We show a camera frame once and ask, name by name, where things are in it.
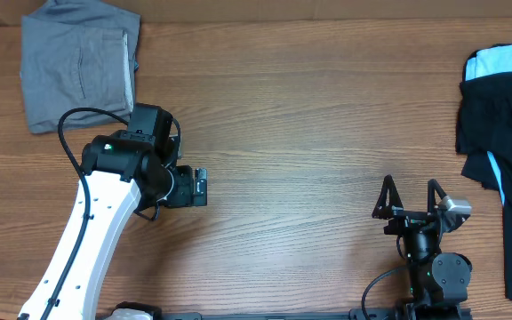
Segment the grey shorts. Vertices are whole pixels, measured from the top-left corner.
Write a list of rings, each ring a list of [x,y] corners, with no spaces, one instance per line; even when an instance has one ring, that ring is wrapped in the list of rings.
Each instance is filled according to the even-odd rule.
[[[48,0],[21,18],[28,129],[54,132],[128,119],[136,98],[140,16],[94,0]]]

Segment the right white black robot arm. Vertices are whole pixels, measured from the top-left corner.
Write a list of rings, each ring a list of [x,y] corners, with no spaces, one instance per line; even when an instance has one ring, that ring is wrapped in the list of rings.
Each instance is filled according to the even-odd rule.
[[[472,264],[462,254],[443,252],[444,234],[457,230],[467,221],[472,206],[465,198],[449,196],[436,180],[428,181],[427,210],[404,208],[393,178],[384,178],[374,219],[385,220],[386,235],[396,237],[396,247],[404,265],[390,270],[372,282],[401,270],[408,273],[411,298],[397,302],[395,319],[469,319],[461,302],[468,298]]]

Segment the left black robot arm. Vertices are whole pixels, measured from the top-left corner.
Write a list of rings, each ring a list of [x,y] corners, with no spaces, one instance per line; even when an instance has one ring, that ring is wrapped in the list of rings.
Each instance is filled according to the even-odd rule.
[[[79,177],[72,213],[44,276],[20,319],[93,319],[105,275],[132,215],[161,208],[205,206],[207,171],[178,163],[180,124],[149,104],[133,107],[125,129],[98,135],[82,159],[69,160]]]

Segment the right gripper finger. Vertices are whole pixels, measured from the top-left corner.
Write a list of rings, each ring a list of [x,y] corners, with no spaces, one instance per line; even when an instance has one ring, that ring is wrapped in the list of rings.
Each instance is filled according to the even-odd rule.
[[[380,220],[394,219],[404,209],[391,175],[384,177],[379,198],[372,211],[372,217]]]
[[[436,206],[436,196],[443,199],[447,196],[445,191],[439,185],[437,180],[431,179],[428,181],[428,192],[427,192],[427,212],[433,212]]]

